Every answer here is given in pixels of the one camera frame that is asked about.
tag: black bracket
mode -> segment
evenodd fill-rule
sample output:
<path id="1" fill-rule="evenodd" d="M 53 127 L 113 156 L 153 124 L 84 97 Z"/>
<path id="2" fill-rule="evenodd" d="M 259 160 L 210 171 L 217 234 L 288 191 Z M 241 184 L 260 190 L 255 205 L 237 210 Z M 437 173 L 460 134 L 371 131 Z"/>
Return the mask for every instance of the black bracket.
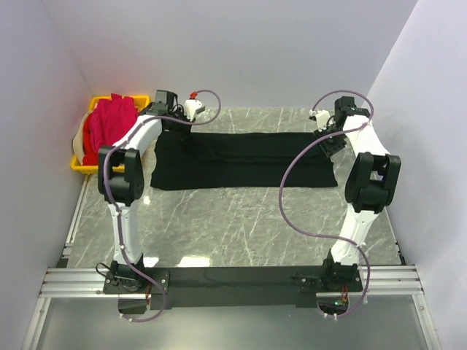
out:
<path id="1" fill-rule="evenodd" d="M 363 289 L 356 265 L 340 266 L 332 257 L 328 257 L 323 266 L 139 268 L 166 290 L 167 308 L 271 305 L 316 308 L 318 292 L 341 292 L 343 286 L 347 286 L 349 292 Z M 114 279 L 113 283 L 108 278 L 104 294 L 144 293 L 147 290 L 146 281 L 138 291 L 123 287 L 128 277 L 136 278 L 124 275 Z M 160 309 L 163 303 L 161 291 L 153 287 L 150 294 L 150 309 Z M 138 307 L 144 309 L 141 301 L 120 306 L 121 310 L 126 307 L 132 312 L 138 311 Z"/>
<path id="2" fill-rule="evenodd" d="M 345 200 L 357 213 L 380 213 L 393 201 L 400 170 L 401 159 L 397 155 L 359 153 L 345 185 Z"/>
<path id="3" fill-rule="evenodd" d="M 98 189 L 104 195 L 105 201 L 110 203 L 104 188 L 104 160 L 112 147 L 103 146 L 99 150 Z M 124 173 L 113 170 L 113 166 L 125 165 Z M 144 176 L 141 157 L 137 149 L 119 149 L 110 156 L 109 184 L 114 199 L 130 206 L 133 201 L 140 199 L 144 191 Z"/>
<path id="4" fill-rule="evenodd" d="M 334 101 L 334 124 L 327 127 L 325 130 L 314 132 L 316 138 L 320 138 L 330 133 L 335 133 L 337 131 L 342 131 L 347 117 L 353 115 L 364 115 L 366 117 L 370 116 L 370 112 L 364 108 L 358 108 L 355 105 L 355 99 L 351 96 L 342 96 Z M 331 157 L 339 152 L 341 149 L 344 149 L 346 145 L 345 135 L 334 136 L 332 138 L 326 139 L 323 142 L 320 142 L 320 147 L 323 150 L 324 154 L 327 157 Z"/>
<path id="5" fill-rule="evenodd" d="M 190 122 L 185 115 L 183 106 L 178 103 L 178 95 L 165 90 L 157 90 L 154 102 L 151 102 L 140 114 L 167 116 L 184 122 Z M 191 132 L 191 125 L 164 119 L 162 119 L 162 128 L 176 133 L 180 141 L 186 140 Z"/>

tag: black mounting plate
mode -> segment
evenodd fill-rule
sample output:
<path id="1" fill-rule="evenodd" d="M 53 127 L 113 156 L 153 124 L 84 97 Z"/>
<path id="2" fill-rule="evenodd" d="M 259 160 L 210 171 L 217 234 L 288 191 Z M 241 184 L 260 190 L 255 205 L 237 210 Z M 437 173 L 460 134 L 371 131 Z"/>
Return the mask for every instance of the black mounting plate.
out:
<path id="1" fill-rule="evenodd" d="M 145 268 L 166 290 L 166 308 L 209 306 L 295 305 L 316 308 L 316 293 L 341 292 L 343 284 L 323 281 L 322 266 L 226 267 L 226 268 Z M 363 290 L 356 271 L 347 281 L 349 292 Z M 104 294 L 131 294 L 112 282 Z M 150 308 L 160 309 L 163 298 L 153 287 Z"/>

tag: robotic arm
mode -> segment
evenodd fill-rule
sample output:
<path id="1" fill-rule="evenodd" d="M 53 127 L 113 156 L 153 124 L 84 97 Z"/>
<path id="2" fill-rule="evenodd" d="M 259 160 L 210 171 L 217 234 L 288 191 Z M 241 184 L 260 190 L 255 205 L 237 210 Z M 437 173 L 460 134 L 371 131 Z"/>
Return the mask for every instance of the robotic arm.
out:
<path id="1" fill-rule="evenodd" d="M 368 123 L 367 109 L 357 108 L 353 97 L 344 96 L 335 102 L 335 114 L 329 111 L 310 111 L 316 119 L 318 137 L 336 131 L 349 131 Z M 401 159 L 382 146 L 371 122 L 362 130 L 348 133 L 347 138 L 356 156 L 345 187 L 347 214 L 342 225 L 341 237 L 351 239 L 358 246 L 365 243 L 371 224 L 385 206 L 393 200 Z M 344 136 L 325 140 L 320 144 L 327 156 L 345 146 Z M 356 266 L 359 254 L 356 246 L 338 240 L 330 256 L 335 263 Z"/>
<path id="2" fill-rule="evenodd" d="M 110 214 L 114 229 L 115 252 L 114 261 L 118 265 L 126 265 L 123 259 L 117 216 L 121 216 L 123 245 L 126 255 L 134 265 L 142 264 L 142 248 L 138 237 L 137 211 L 140 198 L 144 190 L 144 179 L 142 173 L 142 163 L 140 156 L 146 151 L 151 142 L 156 140 L 163 130 L 173 130 L 180 133 L 180 137 L 185 137 L 190 133 L 190 125 L 181 125 L 176 122 L 152 119 L 156 115 L 166 115 L 187 122 L 194 122 L 196 117 L 206 109 L 203 102 L 196 99 L 192 94 L 183 106 L 178 104 L 177 95 L 169 91 L 158 90 L 155 95 L 155 102 L 145 108 L 138 117 L 135 125 L 127 134 L 112 147 L 102 147 L 99 150 L 99 192 L 105 196 L 109 203 Z M 120 208 L 117 212 L 115 206 L 110 203 L 104 188 L 104 159 L 107 153 L 115 146 L 127 141 L 111 157 L 112 165 L 125 164 L 125 173 L 119 174 L 109 170 L 109 183 L 112 194 Z"/>

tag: white wall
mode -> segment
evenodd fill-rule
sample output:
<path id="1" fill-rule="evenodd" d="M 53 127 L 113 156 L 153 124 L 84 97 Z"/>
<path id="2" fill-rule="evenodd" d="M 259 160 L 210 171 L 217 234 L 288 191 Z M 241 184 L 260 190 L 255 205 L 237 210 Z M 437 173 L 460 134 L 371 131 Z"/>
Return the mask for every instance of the white wall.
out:
<path id="1" fill-rule="evenodd" d="M 94 94 L 218 91 L 226 106 L 367 93 L 416 0 L 43 0 Z"/>
<path id="2" fill-rule="evenodd" d="M 419 0 L 369 93 L 402 158 L 390 216 L 417 265 L 444 349 L 467 349 L 467 21 L 463 0 Z"/>
<path id="3" fill-rule="evenodd" d="M 82 177 L 72 135 L 90 90 L 37 0 L 0 1 L 0 348 L 19 349 Z"/>

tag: red cloth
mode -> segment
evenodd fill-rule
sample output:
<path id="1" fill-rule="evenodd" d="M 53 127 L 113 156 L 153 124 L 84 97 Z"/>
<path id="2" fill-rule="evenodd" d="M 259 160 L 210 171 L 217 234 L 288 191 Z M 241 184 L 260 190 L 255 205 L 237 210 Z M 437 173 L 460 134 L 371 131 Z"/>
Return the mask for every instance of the red cloth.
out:
<path id="1" fill-rule="evenodd" d="M 97 166 L 99 164 L 99 159 L 97 153 L 94 152 L 93 145 L 90 141 L 90 130 L 89 123 L 93 119 L 93 114 L 88 115 L 88 118 L 85 121 L 85 124 L 82 127 L 82 148 L 85 151 L 85 156 L 82 159 L 82 164 L 84 166 Z"/>
<path id="2" fill-rule="evenodd" d="M 111 95 L 112 100 L 101 99 L 89 123 L 90 140 L 95 153 L 101 146 L 111 146 L 131 129 L 138 118 L 132 97 Z"/>

